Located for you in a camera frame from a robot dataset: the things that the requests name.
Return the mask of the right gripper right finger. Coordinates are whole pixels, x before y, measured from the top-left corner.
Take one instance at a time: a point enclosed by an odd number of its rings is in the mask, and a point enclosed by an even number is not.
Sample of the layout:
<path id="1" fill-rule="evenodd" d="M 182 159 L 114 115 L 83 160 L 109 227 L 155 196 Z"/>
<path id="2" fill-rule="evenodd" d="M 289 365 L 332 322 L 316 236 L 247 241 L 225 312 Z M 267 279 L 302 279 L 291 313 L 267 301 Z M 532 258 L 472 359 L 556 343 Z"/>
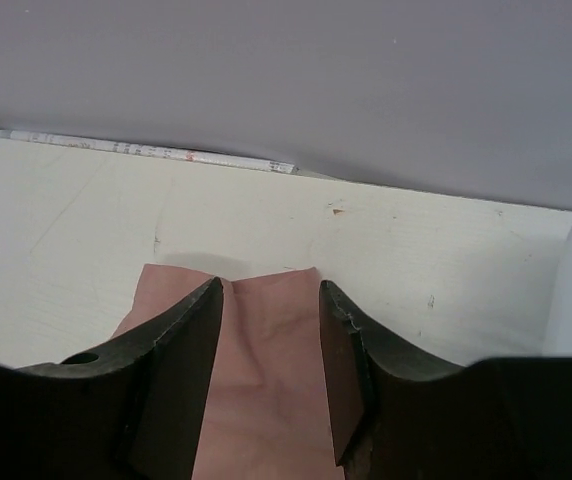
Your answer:
<path id="1" fill-rule="evenodd" d="M 348 479 L 572 479 L 572 357 L 459 366 L 319 290 L 334 458 Z"/>

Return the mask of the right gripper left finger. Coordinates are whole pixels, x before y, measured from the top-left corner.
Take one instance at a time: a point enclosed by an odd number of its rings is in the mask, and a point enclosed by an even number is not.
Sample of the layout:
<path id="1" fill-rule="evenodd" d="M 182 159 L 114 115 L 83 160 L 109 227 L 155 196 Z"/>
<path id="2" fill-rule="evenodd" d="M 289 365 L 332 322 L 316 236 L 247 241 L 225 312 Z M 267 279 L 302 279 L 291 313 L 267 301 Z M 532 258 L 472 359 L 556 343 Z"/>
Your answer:
<path id="1" fill-rule="evenodd" d="M 213 278 L 65 361 L 0 365 L 0 479 L 188 479 L 223 310 Z"/>

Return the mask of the dusty pink t shirt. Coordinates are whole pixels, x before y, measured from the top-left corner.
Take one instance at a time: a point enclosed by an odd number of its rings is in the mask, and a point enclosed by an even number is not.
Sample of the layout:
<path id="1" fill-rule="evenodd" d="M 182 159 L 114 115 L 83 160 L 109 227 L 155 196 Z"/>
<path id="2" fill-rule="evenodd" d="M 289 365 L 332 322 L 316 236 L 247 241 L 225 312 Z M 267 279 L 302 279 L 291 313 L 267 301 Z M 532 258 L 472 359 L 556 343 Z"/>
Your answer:
<path id="1" fill-rule="evenodd" d="M 224 280 L 196 479 L 340 479 L 319 336 L 317 269 Z"/>

